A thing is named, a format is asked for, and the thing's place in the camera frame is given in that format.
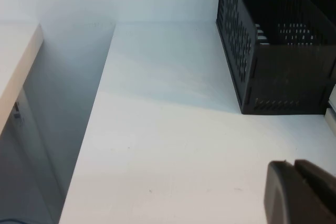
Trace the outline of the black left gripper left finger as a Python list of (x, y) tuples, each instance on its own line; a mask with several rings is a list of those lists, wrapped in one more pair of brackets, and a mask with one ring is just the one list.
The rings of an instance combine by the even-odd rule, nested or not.
[(284, 161), (268, 165), (264, 208), (268, 223), (327, 223), (321, 200), (294, 166)]

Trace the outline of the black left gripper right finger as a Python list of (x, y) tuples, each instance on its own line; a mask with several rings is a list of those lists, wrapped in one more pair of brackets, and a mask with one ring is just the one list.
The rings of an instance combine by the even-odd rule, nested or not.
[(295, 223), (335, 223), (335, 177), (304, 159), (295, 161), (295, 170)]

